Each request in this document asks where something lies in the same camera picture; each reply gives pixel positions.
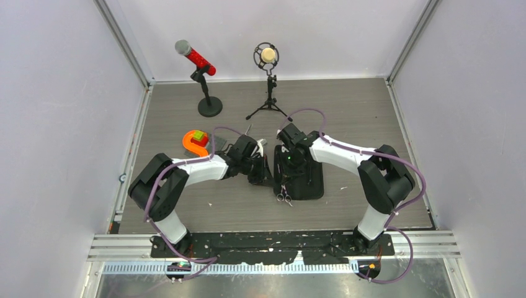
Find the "silver thinning scissors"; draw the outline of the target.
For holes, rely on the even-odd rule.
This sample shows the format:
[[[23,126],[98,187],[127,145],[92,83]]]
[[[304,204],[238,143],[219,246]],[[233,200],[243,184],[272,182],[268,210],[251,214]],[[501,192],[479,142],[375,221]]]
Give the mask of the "silver thinning scissors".
[[[284,202],[288,204],[290,207],[293,207],[292,197],[288,194],[287,188],[284,184],[280,185],[280,190],[278,194],[276,195],[276,200],[278,202]]]

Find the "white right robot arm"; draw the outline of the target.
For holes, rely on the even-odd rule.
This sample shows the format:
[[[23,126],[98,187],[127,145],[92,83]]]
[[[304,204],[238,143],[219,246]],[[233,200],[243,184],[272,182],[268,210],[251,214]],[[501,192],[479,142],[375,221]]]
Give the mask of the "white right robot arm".
[[[416,185],[397,152],[389,145],[365,148],[317,131],[306,134],[294,124],[280,129],[277,139],[288,150],[291,166],[299,167],[308,161],[327,163],[360,178],[368,207],[354,228],[352,241],[363,255],[376,250],[389,217]]]

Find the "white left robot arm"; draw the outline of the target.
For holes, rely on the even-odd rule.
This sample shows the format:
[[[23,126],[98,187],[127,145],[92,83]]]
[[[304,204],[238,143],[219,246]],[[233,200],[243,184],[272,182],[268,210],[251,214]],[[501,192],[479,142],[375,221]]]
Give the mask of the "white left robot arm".
[[[252,185],[271,180],[264,153],[266,139],[241,135],[225,150],[201,158],[173,159],[155,155],[128,188],[128,195],[166,239],[166,248],[176,257],[190,249],[189,231],[175,208],[187,186],[245,175]]]

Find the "black tool pouch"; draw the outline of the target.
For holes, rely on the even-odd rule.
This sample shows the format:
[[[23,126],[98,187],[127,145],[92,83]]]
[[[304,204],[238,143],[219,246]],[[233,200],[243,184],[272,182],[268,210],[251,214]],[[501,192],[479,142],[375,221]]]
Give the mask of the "black tool pouch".
[[[300,176],[295,179],[288,179],[283,174],[280,159],[286,157],[286,149],[282,145],[274,147],[274,194],[277,195],[280,190],[280,185],[284,184],[287,188],[288,194],[293,201],[310,201],[317,200],[324,195],[324,177],[323,166],[319,162],[314,162],[312,174],[313,180],[307,181],[306,176]]]

